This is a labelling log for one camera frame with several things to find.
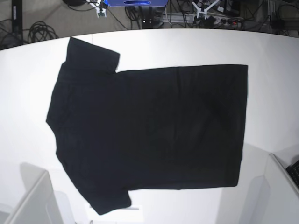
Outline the black T-shirt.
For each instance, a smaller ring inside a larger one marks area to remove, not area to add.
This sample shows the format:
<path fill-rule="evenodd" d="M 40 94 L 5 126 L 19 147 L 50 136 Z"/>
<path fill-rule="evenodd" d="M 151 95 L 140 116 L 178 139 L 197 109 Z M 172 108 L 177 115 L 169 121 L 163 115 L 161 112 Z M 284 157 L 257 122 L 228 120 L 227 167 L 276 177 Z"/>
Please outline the black T-shirt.
<path fill-rule="evenodd" d="M 46 122 L 70 180 L 99 214 L 138 189 L 238 184 L 248 67 L 116 72 L 120 54 L 71 38 Z"/>

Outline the white partition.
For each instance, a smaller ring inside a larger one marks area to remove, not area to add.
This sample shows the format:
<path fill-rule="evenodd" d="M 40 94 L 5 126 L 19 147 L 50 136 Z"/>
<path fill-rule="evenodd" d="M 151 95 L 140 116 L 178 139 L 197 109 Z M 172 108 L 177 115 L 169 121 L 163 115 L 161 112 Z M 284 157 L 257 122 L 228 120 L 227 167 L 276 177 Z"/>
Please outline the white partition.
<path fill-rule="evenodd" d="M 20 165 L 26 192 L 12 208 L 0 205 L 2 224 L 74 224 L 67 195 L 55 191 L 48 170 L 29 163 Z"/>
<path fill-rule="evenodd" d="M 262 176 L 255 177 L 247 192 L 239 223 L 297 224 L 299 189 L 274 154 Z"/>

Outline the black keyboard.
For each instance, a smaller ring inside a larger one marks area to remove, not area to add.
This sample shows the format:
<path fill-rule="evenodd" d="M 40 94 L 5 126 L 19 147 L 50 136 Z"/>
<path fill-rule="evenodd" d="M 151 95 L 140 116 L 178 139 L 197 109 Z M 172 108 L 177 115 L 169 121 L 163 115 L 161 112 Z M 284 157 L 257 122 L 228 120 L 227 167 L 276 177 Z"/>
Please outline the black keyboard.
<path fill-rule="evenodd" d="M 297 187 L 299 187 L 299 161 L 286 168 L 287 173 L 292 178 Z"/>

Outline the white partition right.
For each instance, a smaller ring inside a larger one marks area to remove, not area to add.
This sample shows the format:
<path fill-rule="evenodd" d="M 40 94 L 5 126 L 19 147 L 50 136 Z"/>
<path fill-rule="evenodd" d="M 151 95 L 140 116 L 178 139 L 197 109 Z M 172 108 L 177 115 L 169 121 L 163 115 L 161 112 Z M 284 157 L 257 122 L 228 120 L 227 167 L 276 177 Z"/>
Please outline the white partition right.
<path fill-rule="evenodd" d="M 299 189 L 274 154 L 262 176 L 255 177 L 247 192 L 239 223 L 297 224 Z"/>

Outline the blue box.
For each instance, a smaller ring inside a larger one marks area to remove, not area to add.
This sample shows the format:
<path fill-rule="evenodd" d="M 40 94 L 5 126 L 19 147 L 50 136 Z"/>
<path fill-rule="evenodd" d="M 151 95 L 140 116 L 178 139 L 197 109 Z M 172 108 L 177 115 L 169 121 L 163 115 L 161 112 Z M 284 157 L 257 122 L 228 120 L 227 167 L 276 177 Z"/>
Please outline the blue box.
<path fill-rule="evenodd" d="M 149 6 L 164 7 L 168 0 L 108 0 L 111 7 Z"/>

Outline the white partition left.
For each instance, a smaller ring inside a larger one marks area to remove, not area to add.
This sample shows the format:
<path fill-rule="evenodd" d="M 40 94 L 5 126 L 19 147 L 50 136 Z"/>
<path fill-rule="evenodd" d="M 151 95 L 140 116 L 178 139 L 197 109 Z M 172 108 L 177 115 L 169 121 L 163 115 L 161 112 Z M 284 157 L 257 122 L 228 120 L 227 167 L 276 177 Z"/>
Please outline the white partition left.
<path fill-rule="evenodd" d="M 67 195 L 55 191 L 48 170 L 29 163 L 20 165 L 26 192 L 12 208 L 0 205 L 2 224 L 74 224 Z"/>

